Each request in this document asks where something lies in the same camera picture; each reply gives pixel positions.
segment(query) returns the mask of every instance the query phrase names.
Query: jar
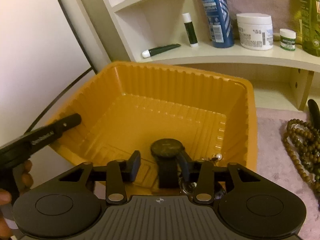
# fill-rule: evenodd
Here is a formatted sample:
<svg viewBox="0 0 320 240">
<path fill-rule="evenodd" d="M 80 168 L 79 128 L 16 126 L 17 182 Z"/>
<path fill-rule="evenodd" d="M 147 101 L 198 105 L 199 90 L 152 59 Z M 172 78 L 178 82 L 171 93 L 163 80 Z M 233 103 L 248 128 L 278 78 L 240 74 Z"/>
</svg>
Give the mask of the jar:
<svg viewBox="0 0 320 240">
<path fill-rule="evenodd" d="M 285 50 L 296 49 L 296 32 L 288 29 L 280 29 L 280 47 Z"/>
<path fill-rule="evenodd" d="M 267 50 L 273 47 L 271 16 L 262 13 L 237 14 L 240 43 L 247 49 Z"/>
</svg>

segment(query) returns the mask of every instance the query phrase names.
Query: human hand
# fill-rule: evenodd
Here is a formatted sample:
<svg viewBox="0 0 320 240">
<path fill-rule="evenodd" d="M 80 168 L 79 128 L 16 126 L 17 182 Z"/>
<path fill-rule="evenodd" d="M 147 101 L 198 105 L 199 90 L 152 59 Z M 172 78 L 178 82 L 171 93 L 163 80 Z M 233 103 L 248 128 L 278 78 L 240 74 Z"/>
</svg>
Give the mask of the human hand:
<svg viewBox="0 0 320 240">
<path fill-rule="evenodd" d="M 33 179 L 28 173 L 31 170 L 32 163 L 30 160 L 24 163 L 24 172 L 21 176 L 22 182 L 26 185 L 26 189 L 20 192 L 20 195 L 27 192 L 33 184 Z M 11 202 L 11 194 L 3 189 L 0 189 L 0 205 L 6 205 Z M 0 217 L 0 238 L 7 239 L 12 236 L 11 229 L 7 226 L 4 218 Z"/>
</svg>

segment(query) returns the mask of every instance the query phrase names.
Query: blue bottle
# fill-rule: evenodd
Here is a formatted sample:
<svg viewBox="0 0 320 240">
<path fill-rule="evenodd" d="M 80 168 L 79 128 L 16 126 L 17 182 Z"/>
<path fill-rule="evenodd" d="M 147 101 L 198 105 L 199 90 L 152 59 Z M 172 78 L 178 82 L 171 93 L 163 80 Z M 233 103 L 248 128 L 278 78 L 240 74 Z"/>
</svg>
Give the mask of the blue bottle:
<svg viewBox="0 0 320 240">
<path fill-rule="evenodd" d="M 233 46 L 233 33 L 227 0 L 202 0 L 208 18 L 212 44 L 216 48 Z"/>
</svg>

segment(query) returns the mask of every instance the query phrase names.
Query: crosshair symbol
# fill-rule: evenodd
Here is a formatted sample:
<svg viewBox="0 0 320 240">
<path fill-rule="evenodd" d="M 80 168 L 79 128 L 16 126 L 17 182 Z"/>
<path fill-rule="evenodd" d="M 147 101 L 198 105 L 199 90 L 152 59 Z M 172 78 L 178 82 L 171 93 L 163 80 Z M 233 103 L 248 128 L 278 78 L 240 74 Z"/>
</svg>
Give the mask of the crosshair symbol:
<svg viewBox="0 0 320 240">
<path fill-rule="evenodd" d="M 157 198 L 156 201 L 157 201 L 159 204 L 161 204 L 161 203 L 164 201 L 164 199 L 160 197 L 160 198 Z"/>
</svg>

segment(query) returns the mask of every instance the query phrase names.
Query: wooden bead necklace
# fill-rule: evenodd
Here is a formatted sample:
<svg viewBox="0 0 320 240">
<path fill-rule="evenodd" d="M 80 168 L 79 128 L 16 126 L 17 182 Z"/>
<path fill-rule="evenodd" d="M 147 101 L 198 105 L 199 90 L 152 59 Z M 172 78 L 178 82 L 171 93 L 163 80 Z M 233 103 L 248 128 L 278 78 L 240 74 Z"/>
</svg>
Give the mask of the wooden bead necklace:
<svg viewBox="0 0 320 240">
<path fill-rule="evenodd" d="M 292 145 L 297 148 L 300 161 L 294 154 Z M 284 147 L 302 179 L 313 189 L 320 200 L 320 134 L 310 122 L 292 119 L 282 139 Z"/>
</svg>

